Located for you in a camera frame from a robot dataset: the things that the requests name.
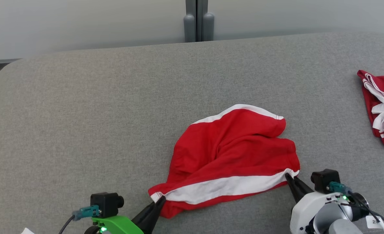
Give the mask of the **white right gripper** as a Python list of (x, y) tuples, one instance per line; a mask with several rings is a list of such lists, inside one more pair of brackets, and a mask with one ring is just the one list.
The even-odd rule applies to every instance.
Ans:
[(347, 201), (341, 193), (314, 192), (290, 173), (286, 173), (285, 178), (296, 202), (290, 220), (291, 234), (308, 234), (307, 228), (311, 228), (314, 234), (325, 234), (335, 221), (350, 220), (350, 208), (343, 206)]

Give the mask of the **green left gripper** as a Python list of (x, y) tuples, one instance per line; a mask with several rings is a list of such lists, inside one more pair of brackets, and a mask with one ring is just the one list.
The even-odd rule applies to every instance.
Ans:
[(93, 225), (85, 231), (85, 234), (152, 234), (165, 202), (166, 197), (160, 197), (132, 220), (125, 216), (112, 216), (106, 219), (93, 217)]

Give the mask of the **red shorts with white stripe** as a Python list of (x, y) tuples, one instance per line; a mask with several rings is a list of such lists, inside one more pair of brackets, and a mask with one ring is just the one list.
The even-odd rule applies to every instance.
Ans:
[(283, 116), (253, 105), (233, 105), (188, 126), (174, 145), (167, 181), (148, 190), (166, 201), (160, 215), (242, 199), (286, 184), (300, 162), (295, 143), (280, 138)]

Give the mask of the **grey partition post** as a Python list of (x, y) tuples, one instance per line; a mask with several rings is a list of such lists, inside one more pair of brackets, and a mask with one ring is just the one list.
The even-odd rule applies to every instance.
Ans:
[(208, 11), (209, 0), (185, 0), (186, 15), (183, 18), (185, 42), (214, 40), (215, 16)]

